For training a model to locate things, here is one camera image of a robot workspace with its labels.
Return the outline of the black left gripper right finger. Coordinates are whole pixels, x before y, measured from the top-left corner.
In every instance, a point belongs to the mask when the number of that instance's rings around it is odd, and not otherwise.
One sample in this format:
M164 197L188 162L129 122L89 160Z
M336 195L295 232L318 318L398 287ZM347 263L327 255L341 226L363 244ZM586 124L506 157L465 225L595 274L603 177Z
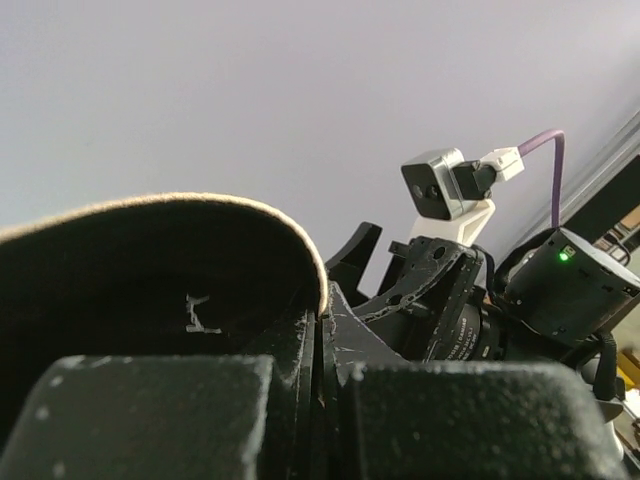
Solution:
M562 365L406 361L337 285L323 340L336 479L627 477L592 394Z

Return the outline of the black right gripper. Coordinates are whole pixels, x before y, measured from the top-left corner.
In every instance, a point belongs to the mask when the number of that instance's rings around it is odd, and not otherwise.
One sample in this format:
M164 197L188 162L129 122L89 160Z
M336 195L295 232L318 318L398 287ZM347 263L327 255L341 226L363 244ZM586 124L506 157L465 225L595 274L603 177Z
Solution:
M355 316L409 361L502 359L504 329L489 317L485 290L475 285L484 253L439 238L394 242L378 295L368 300L359 285L381 233L362 222L325 262L329 280L349 305L359 305Z

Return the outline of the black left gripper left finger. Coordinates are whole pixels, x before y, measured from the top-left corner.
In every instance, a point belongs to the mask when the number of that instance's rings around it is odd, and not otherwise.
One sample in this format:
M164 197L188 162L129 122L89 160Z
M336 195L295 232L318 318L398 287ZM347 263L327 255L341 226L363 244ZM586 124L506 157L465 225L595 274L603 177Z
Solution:
M5 479L305 479L315 316L240 354L86 356L33 384L1 454Z

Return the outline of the beige hat black lining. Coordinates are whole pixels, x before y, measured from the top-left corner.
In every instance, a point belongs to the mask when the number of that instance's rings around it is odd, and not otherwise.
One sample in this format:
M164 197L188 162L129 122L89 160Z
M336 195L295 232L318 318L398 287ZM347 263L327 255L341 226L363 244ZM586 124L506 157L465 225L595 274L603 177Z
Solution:
M74 355L228 354L324 312L316 245L266 203L214 193L109 201L1 233L1 382Z

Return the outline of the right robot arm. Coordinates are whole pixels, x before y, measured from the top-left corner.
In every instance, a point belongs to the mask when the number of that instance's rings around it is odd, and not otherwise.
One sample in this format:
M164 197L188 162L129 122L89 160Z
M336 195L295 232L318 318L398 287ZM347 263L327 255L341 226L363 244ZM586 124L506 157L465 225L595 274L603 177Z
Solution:
M347 479L624 479L613 327L638 277L565 228L500 265L478 246L393 243L378 292L358 285L381 230L328 261L325 392Z

